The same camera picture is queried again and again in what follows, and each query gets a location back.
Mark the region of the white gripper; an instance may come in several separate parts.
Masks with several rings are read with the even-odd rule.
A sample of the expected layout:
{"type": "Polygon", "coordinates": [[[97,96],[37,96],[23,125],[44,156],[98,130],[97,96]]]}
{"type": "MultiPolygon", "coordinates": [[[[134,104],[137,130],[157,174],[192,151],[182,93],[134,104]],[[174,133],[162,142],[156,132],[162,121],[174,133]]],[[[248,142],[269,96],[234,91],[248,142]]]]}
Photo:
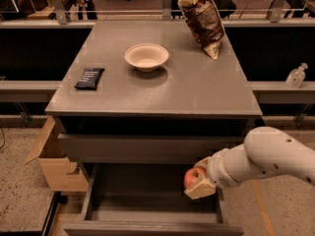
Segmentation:
{"type": "Polygon", "coordinates": [[[195,168],[207,169],[207,176],[199,176],[196,182],[184,193],[192,200],[211,196],[216,188],[226,189],[240,184],[235,179],[236,161],[239,152],[234,148],[224,148],[194,164],[195,168]]]}

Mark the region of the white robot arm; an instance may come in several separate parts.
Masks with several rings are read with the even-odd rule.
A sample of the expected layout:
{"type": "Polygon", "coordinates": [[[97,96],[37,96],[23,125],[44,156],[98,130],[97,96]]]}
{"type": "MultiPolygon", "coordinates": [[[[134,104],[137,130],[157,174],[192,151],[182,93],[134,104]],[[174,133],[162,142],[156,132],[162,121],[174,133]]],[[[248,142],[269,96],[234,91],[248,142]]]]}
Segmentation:
{"type": "Polygon", "coordinates": [[[198,161],[184,176],[184,193],[192,200],[217,188],[239,186],[252,179],[290,175],[315,185],[315,150],[272,127],[250,131],[244,143],[224,148],[198,161]]]}

